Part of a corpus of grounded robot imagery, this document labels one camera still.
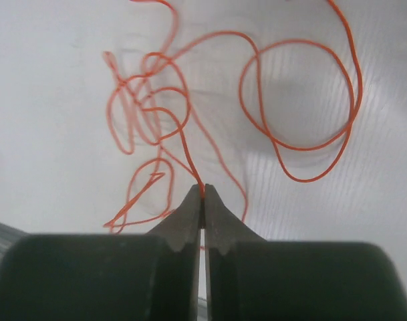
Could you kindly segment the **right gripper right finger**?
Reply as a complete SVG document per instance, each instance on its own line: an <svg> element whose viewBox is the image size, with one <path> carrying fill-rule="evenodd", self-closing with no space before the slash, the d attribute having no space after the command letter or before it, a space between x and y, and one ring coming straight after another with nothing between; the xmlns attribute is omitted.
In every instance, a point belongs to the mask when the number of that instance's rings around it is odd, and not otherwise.
<svg viewBox="0 0 407 321"><path fill-rule="evenodd" d="M407 295L378 246L267 241L205 187L210 320L407 320Z"/></svg>

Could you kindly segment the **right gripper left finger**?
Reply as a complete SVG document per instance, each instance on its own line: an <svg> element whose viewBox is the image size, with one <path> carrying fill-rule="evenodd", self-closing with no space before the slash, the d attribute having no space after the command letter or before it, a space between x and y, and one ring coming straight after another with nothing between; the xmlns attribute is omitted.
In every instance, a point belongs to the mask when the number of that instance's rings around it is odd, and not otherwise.
<svg viewBox="0 0 407 321"><path fill-rule="evenodd" d="M144 234L33 234L0 264L0 320L195 320L202 200Z"/></svg>

